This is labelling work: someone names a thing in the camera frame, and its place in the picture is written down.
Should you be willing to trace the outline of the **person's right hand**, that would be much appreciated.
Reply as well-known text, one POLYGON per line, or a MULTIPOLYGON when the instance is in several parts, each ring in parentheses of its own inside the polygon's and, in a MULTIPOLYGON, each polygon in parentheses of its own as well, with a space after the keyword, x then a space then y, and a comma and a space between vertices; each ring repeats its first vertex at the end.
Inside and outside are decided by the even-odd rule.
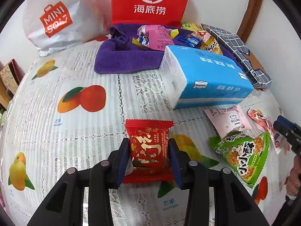
POLYGON ((297 196, 300 189, 300 161, 299 157, 296 155, 294 157, 293 168, 290 171, 290 174, 286 183, 286 191, 288 195, 297 196))

